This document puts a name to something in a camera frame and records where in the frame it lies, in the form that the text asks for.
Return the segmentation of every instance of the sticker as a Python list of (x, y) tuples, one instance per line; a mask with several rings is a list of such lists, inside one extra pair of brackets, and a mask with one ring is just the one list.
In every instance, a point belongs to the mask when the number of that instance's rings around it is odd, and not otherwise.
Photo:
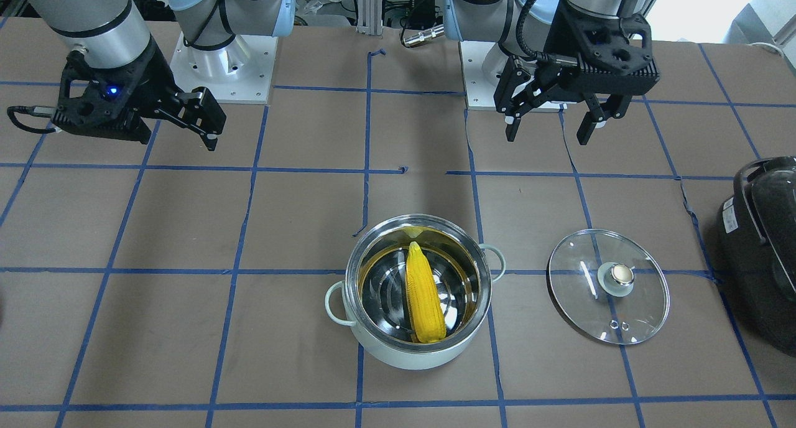
[(724, 220), (724, 232), (730, 233), (738, 229), (738, 220), (736, 219), (736, 207), (730, 204), (730, 207), (721, 212), (721, 218)]

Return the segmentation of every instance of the corn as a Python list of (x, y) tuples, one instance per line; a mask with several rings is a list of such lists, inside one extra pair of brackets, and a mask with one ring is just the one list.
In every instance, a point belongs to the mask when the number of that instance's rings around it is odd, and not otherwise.
[(443, 340), (447, 328), (432, 267), (416, 241), (409, 244), (406, 259), (406, 295), (409, 303), (409, 320), (420, 343)]

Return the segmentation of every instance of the white pot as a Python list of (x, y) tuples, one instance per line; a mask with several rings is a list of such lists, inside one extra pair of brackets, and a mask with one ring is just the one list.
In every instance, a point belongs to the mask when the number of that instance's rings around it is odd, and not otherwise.
[[(417, 241), (432, 265), (448, 328), (436, 343), (414, 343), (404, 312), (405, 253)], [(484, 249), (494, 251), (501, 272), (491, 278)], [(366, 351), (387, 365), (429, 369), (444, 365), (472, 341), (489, 309), (492, 283), (506, 259), (490, 244), (478, 244), (460, 227), (431, 215), (403, 215), (378, 224), (354, 247), (346, 279), (326, 292), (326, 314), (351, 328)], [(342, 289), (346, 319), (332, 314), (329, 300)]]

